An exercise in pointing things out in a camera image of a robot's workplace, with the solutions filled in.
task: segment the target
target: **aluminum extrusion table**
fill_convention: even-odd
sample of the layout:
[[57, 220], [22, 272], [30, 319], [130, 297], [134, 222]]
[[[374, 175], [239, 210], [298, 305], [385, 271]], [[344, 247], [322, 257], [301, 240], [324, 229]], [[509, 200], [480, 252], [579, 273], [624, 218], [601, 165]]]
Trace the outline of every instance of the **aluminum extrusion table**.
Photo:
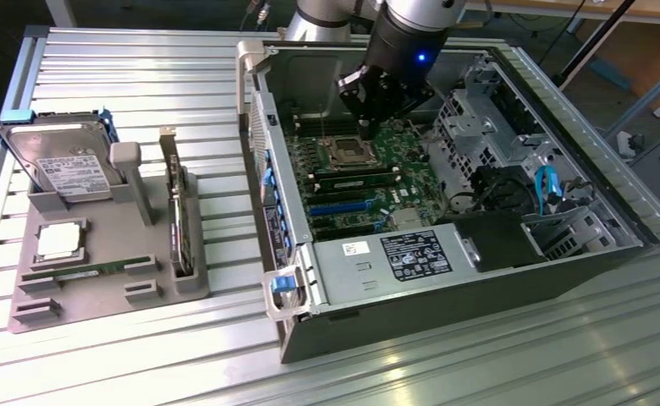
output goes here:
[[[53, 29], [25, 39], [5, 108], [105, 105], [122, 140], [142, 144], [145, 174], [163, 170], [159, 126], [178, 126], [182, 161], [201, 179], [213, 294], [10, 334], [29, 180], [0, 150], [0, 402], [660, 404], [660, 249], [556, 300], [280, 364], [234, 107], [235, 44], [247, 36], [270, 34]], [[522, 51], [508, 53], [529, 63]], [[546, 86], [545, 97], [561, 97], [534, 72], [526, 79]], [[660, 203], [628, 186], [633, 174], [591, 125], [573, 125], [660, 238]]]

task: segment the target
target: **gray parts tray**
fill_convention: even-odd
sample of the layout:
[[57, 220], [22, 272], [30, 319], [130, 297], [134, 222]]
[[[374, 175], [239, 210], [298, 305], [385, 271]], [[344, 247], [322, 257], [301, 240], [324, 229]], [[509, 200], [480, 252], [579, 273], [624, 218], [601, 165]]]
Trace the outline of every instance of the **gray parts tray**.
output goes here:
[[[41, 213], [30, 207], [14, 295], [10, 332], [201, 299], [209, 295], [207, 261], [197, 178], [187, 174], [187, 217], [194, 274], [175, 275], [170, 261], [166, 177], [143, 179], [154, 224], [143, 225], [137, 203], [103, 200]], [[83, 241], [77, 255], [35, 263], [41, 228], [74, 222]]]

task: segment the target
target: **hard drive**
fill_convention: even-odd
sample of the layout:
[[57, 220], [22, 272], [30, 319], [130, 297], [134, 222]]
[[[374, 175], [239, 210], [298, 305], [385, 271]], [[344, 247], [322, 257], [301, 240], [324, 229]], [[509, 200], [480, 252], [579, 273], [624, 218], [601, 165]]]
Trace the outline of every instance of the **hard drive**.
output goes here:
[[117, 142], [109, 112], [35, 115], [3, 112], [0, 140], [26, 170], [37, 192], [58, 192], [69, 202], [111, 197], [122, 184], [109, 161]]

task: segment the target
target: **motherboard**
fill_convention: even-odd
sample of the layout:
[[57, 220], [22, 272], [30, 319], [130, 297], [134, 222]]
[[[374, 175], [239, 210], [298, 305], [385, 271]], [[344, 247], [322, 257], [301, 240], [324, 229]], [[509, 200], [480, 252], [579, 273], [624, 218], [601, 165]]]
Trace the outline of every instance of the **motherboard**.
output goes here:
[[317, 240], [432, 225], [446, 198], [408, 120], [362, 140], [352, 122], [296, 123], [286, 139], [305, 214]]

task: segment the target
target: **barcode sticker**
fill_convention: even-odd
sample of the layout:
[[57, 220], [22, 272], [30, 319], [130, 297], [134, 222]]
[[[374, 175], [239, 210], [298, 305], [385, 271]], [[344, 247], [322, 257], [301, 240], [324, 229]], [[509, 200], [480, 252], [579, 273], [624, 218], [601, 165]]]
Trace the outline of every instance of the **barcode sticker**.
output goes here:
[[109, 191], [107, 176], [94, 155], [41, 158], [37, 162], [61, 196]]

